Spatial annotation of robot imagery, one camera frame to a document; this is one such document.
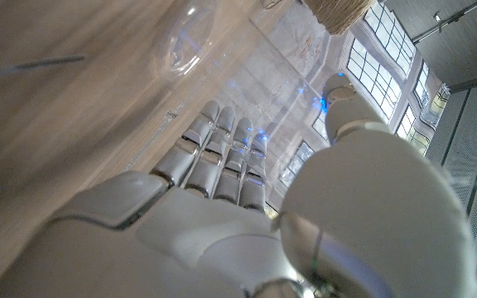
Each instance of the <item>window pane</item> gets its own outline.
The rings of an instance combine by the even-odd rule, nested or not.
[[[290,163],[288,164],[288,169],[292,171],[292,173],[296,174],[299,173],[299,170],[303,166],[304,161],[299,158],[298,156],[294,156],[294,158],[291,159]]]
[[[325,140],[328,139],[325,124],[319,118],[314,121],[314,125],[312,127],[321,135],[321,137],[323,137]]]
[[[269,204],[264,205],[264,213],[268,216],[269,219],[275,219],[279,215],[279,213]]]
[[[365,57],[365,54],[367,53],[367,50],[365,50],[364,46],[357,39],[354,40],[353,50],[355,50],[356,53],[360,54],[362,57]]]
[[[369,78],[369,76],[364,73],[364,74],[362,74],[362,78],[360,79],[360,81],[362,82],[362,84],[365,86],[365,88],[368,91],[371,91],[371,89],[373,88],[373,85],[374,85],[373,79]]]
[[[382,94],[382,92],[380,92],[379,88],[375,87],[373,91],[371,92],[371,95],[373,95],[373,97],[377,100],[378,104],[382,105],[384,101],[384,95]]]
[[[397,135],[401,138],[406,138],[407,134],[402,127],[397,130]]]
[[[307,143],[302,142],[296,151],[296,155],[294,155],[294,157],[288,163],[288,166],[281,172],[279,180],[286,187],[289,187],[294,179],[296,179],[296,174],[303,166],[304,161],[311,157],[313,153],[314,151],[312,151],[312,148],[308,146]]]
[[[364,66],[364,73],[368,74],[373,79],[376,76],[377,70],[378,67],[373,67],[369,63],[366,63]]]
[[[279,180],[286,186],[290,187],[290,184],[296,179],[296,176],[288,169],[286,168],[282,173],[281,177]]]
[[[314,154],[314,151],[305,142],[303,142],[299,147],[299,150],[297,150],[297,156],[299,156],[299,158],[301,158],[303,161],[307,161],[312,154]]]
[[[384,100],[383,104],[380,106],[382,110],[387,114],[387,115],[393,115],[393,107]]]
[[[347,68],[356,76],[362,85],[371,93],[374,100],[383,110],[387,119],[393,115],[393,110],[401,95],[401,90],[397,82],[392,79],[391,74],[384,69],[369,53],[364,52],[364,71],[361,73],[358,66],[354,63],[353,57],[359,55],[354,49],[358,46],[358,51],[365,51],[358,40],[354,40],[353,50]]]
[[[428,65],[422,62],[421,73],[415,87],[415,95],[419,99],[419,104],[424,108],[428,104],[428,89],[426,88],[426,81],[428,80]]]
[[[393,21],[389,18],[388,14],[382,15],[381,21],[386,31],[390,32],[393,29]]]
[[[364,19],[373,29],[382,46],[407,75],[410,72],[415,46],[407,37],[395,15],[383,4],[376,3],[368,10]]]
[[[367,55],[365,59],[371,65],[371,67],[373,67],[374,71],[378,71],[378,68],[380,67],[380,64],[378,61],[376,61],[371,55]]]
[[[391,57],[398,62],[398,56],[401,53],[401,51],[399,50],[399,46],[395,45],[393,42],[390,42],[388,46],[386,46],[386,50],[391,55]]]
[[[360,76],[362,75],[362,69],[352,59],[349,59],[349,64],[347,65],[347,68],[357,78],[360,78]]]
[[[404,116],[402,116],[401,123],[397,128],[397,135],[406,139],[424,155],[430,144],[430,140],[414,128],[414,122],[415,115],[413,114],[412,107],[408,105]]]

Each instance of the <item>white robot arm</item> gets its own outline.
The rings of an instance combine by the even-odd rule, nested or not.
[[[211,101],[150,175],[123,173],[53,214],[0,296],[476,296],[452,189],[345,77],[326,86],[334,146],[304,165],[275,220],[267,139],[247,118],[232,133],[233,109]]]

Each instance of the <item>wooden surface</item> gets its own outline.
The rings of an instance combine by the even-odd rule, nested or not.
[[[269,31],[290,1],[269,11],[256,0],[235,2]],[[186,100],[209,62],[172,86],[151,67],[157,24],[171,3],[0,0],[0,67],[86,55],[0,76],[0,274],[35,227],[74,193],[126,169],[149,171],[210,99],[204,89]],[[233,38],[227,22],[233,15],[218,11],[212,56]],[[175,118],[178,113],[191,116]]]

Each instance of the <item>window frame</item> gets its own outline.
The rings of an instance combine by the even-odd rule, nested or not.
[[[409,129],[407,130],[406,132],[406,129],[404,129],[403,125],[402,125],[402,122],[404,121],[404,118],[407,117],[407,110],[410,109],[412,111],[412,115],[413,115],[413,122],[410,123],[411,126],[409,127]],[[406,108],[404,109],[404,113],[402,114],[402,117],[401,117],[401,121],[399,122],[399,124],[397,125],[397,129],[395,130],[395,135],[406,140],[407,142],[409,142],[412,146],[414,146],[415,148],[417,149],[420,149],[418,146],[416,146],[416,144],[414,144],[414,142],[418,143],[418,144],[421,144],[423,147],[424,147],[424,151],[421,152],[422,155],[426,154],[426,151],[428,150],[428,146],[430,145],[430,138],[427,137],[426,135],[424,135],[422,132],[419,132],[416,128],[415,128],[415,122],[417,121],[417,117],[415,116],[415,113],[413,112],[413,108],[410,106],[410,104],[408,104],[406,106]],[[406,133],[406,136],[405,137],[401,137],[398,135],[398,130],[403,127],[402,130],[404,130],[404,132]],[[426,142],[427,144],[423,144],[421,141],[419,141],[417,138],[416,138],[416,134],[424,137],[426,139]]]
[[[393,78],[393,76],[391,75],[391,73],[389,72],[389,70],[387,68],[384,67],[384,65],[381,65],[374,57],[373,55],[371,55],[369,53],[369,51],[365,48],[365,46],[360,42],[358,41],[358,43],[365,49],[365,57],[362,57],[362,55],[354,49],[354,43],[358,41],[358,39],[355,37],[353,39],[353,43],[350,47],[350,51],[349,51],[349,58],[347,60],[347,64],[345,65],[345,68],[359,81],[359,83],[364,87],[364,89],[369,93],[369,95],[371,95],[371,97],[373,98],[374,102],[380,107],[380,109],[382,110],[382,113],[386,116],[386,119],[388,121],[391,121],[394,113],[395,113],[395,108],[397,107],[397,104],[398,104],[398,101],[400,100],[400,98],[402,97],[402,88],[401,86],[398,84],[398,82]],[[353,58],[353,51],[354,53],[362,58],[364,60],[364,64],[363,65],[359,65],[359,63]],[[370,56],[373,60],[377,61],[377,64],[378,64],[378,68],[375,69],[374,66],[368,62],[367,60],[367,56]],[[358,66],[360,69],[361,69],[361,72],[359,75],[355,74],[352,69],[349,67],[349,65],[351,64],[351,61],[354,62],[354,64],[356,64],[356,66]],[[372,79],[371,75],[369,75],[366,71],[365,71],[365,66],[369,65],[369,67],[371,67],[373,70],[376,71],[376,74],[374,75],[374,79],[373,79],[373,86],[371,87],[371,90],[368,89],[368,87],[366,87],[366,85],[364,84],[364,82],[361,80],[363,75],[365,74],[367,77],[369,77],[370,79]],[[382,73],[381,73],[381,69],[383,69],[390,77],[389,81],[387,81],[383,76],[382,76]],[[382,88],[383,86],[381,84],[378,83],[378,77],[381,77],[381,79],[386,82],[388,84],[388,86],[386,87],[386,89],[383,91],[384,93],[382,93]],[[395,92],[393,91],[393,88],[392,88],[392,82],[394,82],[396,85],[397,85],[397,88],[398,88],[398,95],[395,94]],[[382,96],[382,102],[380,103],[376,98],[375,96],[373,95],[373,91],[375,89],[375,87],[378,88],[378,91],[379,93],[383,94]],[[395,95],[396,98],[395,98],[395,102],[393,102],[390,98],[389,98],[389,95],[390,93],[388,92],[389,90],[391,90],[391,94]],[[384,110],[383,108],[383,105],[384,104],[387,104],[390,108],[391,108],[391,112],[390,113],[386,113],[386,111]]]
[[[422,75],[422,72],[424,71],[425,69],[425,66],[426,68],[428,69],[428,72],[426,73],[426,80],[424,81],[424,83],[421,82],[421,75]],[[430,102],[430,92],[428,91],[428,88],[426,87],[426,82],[428,81],[428,77],[430,76],[430,67],[428,66],[428,64],[423,60],[422,61],[422,65],[421,65],[421,69],[419,70],[419,74],[417,75],[417,82],[415,83],[415,87],[413,87],[413,94],[415,94],[415,97],[417,99],[417,102],[419,103],[419,106],[421,108],[424,108],[426,107],[426,105]],[[419,96],[419,94],[417,93],[417,87],[419,86],[419,84],[422,85],[423,87],[423,94],[422,96],[424,97],[424,95],[426,95],[426,102],[424,102],[424,99],[421,99],[421,97]]]
[[[404,78],[406,79],[408,77],[408,75],[410,74],[411,70],[412,70],[412,67],[413,67],[413,61],[414,61],[414,57],[415,57],[415,54],[417,53],[417,48],[412,44],[412,41],[410,40],[408,34],[406,33],[406,30],[404,29],[404,27],[402,26],[401,22],[398,21],[398,18],[397,16],[395,15],[394,12],[390,12],[388,10],[388,8],[386,7],[385,4],[383,3],[376,3],[375,5],[379,5],[381,8],[382,8],[382,11],[381,11],[381,14],[380,16],[377,16],[377,14],[375,13],[375,11],[373,10],[373,7],[370,7],[369,10],[365,13],[364,15],[364,22],[367,24],[367,26],[369,27],[369,29],[374,33],[374,36],[377,38],[377,40],[380,42],[380,45],[384,48],[384,50],[388,53],[389,57],[393,60],[393,62],[395,62],[395,64],[398,65],[398,67],[402,70],[402,72],[404,73]],[[369,13],[372,13],[374,15],[374,17],[376,17],[376,19],[378,20],[378,25],[377,25],[377,29],[373,29],[372,25],[369,23],[368,21],[368,14]],[[389,31],[388,33],[388,41],[386,42],[386,44],[383,43],[383,40],[378,36],[378,30],[380,29],[380,26],[383,27],[383,29],[385,31],[387,31],[387,28],[386,26],[384,25],[384,22],[383,22],[383,17],[384,17],[384,14],[386,15],[385,17],[388,17],[389,20],[392,22],[393,24],[393,28]],[[401,41],[398,41],[397,38],[394,36],[393,34],[393,31],[394,30],[397,30],[397,32],[399,33],[399,35],[402,36],[402,40]],[[393,44],[398,48],[398,56],[397,58],[394,58],[392,53],[388,50],[388,46],[389,44],[393,42]],[[409,65],[407,67],[407,70],[405,70],[402,65],[400,65],[398,63],[398,61],[401,59],[401,57],[408,61]]]
[[[297,153],[301,150],[301,147],[302,147],[303,145],[306,145],[307,147],[309,147],[309,148],[311,149],[311,151],[312,151],[313,153],[315,153],[314,149],[312,149],[312,147],[311,147],[307,142],[305,142],[305,140],[301,140],[301,143],[299,144],[299,146],[297,147],[296,151],[294,152],[294,154],[292,155],[292,157],[291,157],[290,160],[288,161],[287,165],[282,169],[281,174],[279,174],[279,181],[281,181],[281,183],[282,183],[283,185],[285,185],[286,187],[290,187],[290,185],[292,184],[292,182],[294,181],[294,179],[296,179],[297,174],[298,174],[299,171],[301,170],[301,167],[300,167],[299,170],[297,171],[297,173],[295,173],[295,172],[290,168],[290,164],[294,161],[294,158],[299,158],[299,159],[303,162],[303,164],[305,164],[305,162],[308,161],[308,158],[310,158],[310,157],[308,157],[306,160],[303,160],[301,157],[299,157],[299,156],[297,155]],[[289,184],[289,185],[287,185],[287,184],[285,183],[285,181],[282,180],[282,173],[285,172],[286,170],[289,170],[289,171],[294,175],[294,178],[290,181],[290,184]]]

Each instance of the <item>metal pipe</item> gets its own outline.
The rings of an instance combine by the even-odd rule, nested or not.
[[[465,14],[472,12],[477,8],[477,2],[468,6],[467,8],[464,8],[460,10],[459,12],[455,13],[452,15],[452,17],[447,18],[446,20],[442,21],[439,23],[439,25],[434,26],[432,29],[422,33],[421,35],[415,37],[412,39],[413,45],[418,44],[419,42],[423,41],[425,38],[429,37],[430,35],[436,33],[437,31],[441,31],[443,27],[450,25],[452,22],[457,22],[460,20],[461,17],[463,17]]]

